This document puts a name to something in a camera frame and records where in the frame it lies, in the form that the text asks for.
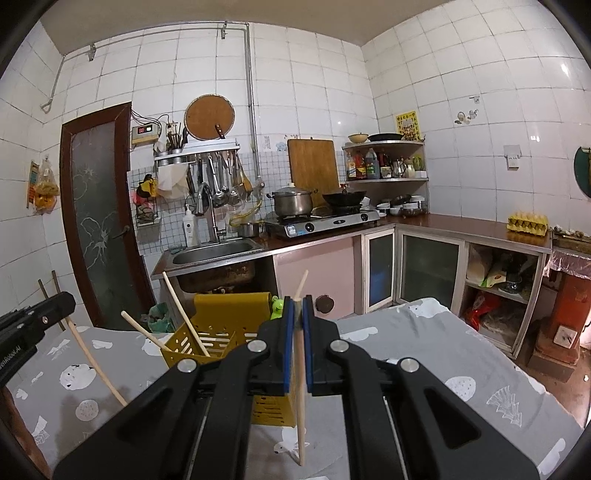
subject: plastic bag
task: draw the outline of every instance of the plastic bag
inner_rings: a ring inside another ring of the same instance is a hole
[[[41,162],[41,168],[35,183],[35,211],[37,213],[51,212],[56,206],[59,194],[60,188],[57,186],[56,178],[51,170],[49,157],[45,157]]]

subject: wooden door frame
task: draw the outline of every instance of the wooden door frame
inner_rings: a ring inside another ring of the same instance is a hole
[[[119,227],[125,225],[132,227],[132,231],[123,235],[125,253],[128,259],[128,267],[134,282],[135,290],[145,312],[155,303],[150,280],[145,269],[144,262],[139,254],[138,245],[133,231],[131,208],[129,206],[129,192],[127,186],[127,171],[129,170],[129,126],[131,121],[131,103],[122,103],[99,110],[94,113],[76,118],[61,126],[60,143],[60,189],[61,211],[63,214],[64,230],[66,232],[66,244],[74,269],[74,277],[82,300],[93,322],[100,326],[104,324],[104,318],[100,312],[99,304],[87,274],[86,263],[80,245],[78,235],[76,211],[74,209],[74,195],[72,189],[72,138],[77,133],[83,132],[99,125],[115,123],[115,190],[117,194],[117,213]]]

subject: floor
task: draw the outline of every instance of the floor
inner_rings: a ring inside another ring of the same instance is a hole
[[[527,363],[534,351],[536,335],[537,331],[528,332],[519,352],[517,365],[542,383],[546,390],[552,393],[584,428],[587,425],[591,401],[591,351],[581,349],[581,358],[577,369],[567,383],[562,383],[549,375],[527,368]]]

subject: cutting board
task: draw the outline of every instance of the cutting board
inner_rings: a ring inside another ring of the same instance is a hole
[[[291,181],[296,187],[317,193],[312,194],[314,207],[326,205],[323,193],[339,189],[336,170],[335,145],[332,140],[288,140]]]

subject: cooking pot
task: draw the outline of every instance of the cooking pot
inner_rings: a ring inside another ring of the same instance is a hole
[[[338,192],[327,193],[322,196],[332,208],[354,207],[359,205],[363,197],[365,197],[365,191],[350,192],[344,183],[340,187],[341,190]]]
[[[312,192],[298,188],[293,183],[271,194],[267,193],[267,197],[273,199],[275,213],[279,217],[309,215],[312,212]]]

